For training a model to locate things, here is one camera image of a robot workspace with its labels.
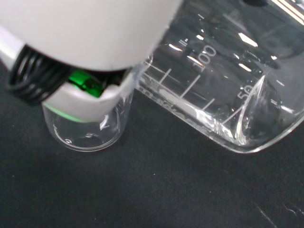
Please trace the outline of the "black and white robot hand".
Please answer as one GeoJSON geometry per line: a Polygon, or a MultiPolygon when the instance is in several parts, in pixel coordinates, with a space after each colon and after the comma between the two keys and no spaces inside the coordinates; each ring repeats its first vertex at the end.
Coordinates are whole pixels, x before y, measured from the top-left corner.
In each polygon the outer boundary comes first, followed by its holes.
{"type": "Polygon", "coordinates": [[[131,93],[180,0],[3,0],[6,89],[75,122],[95,122],[131,93]]]}

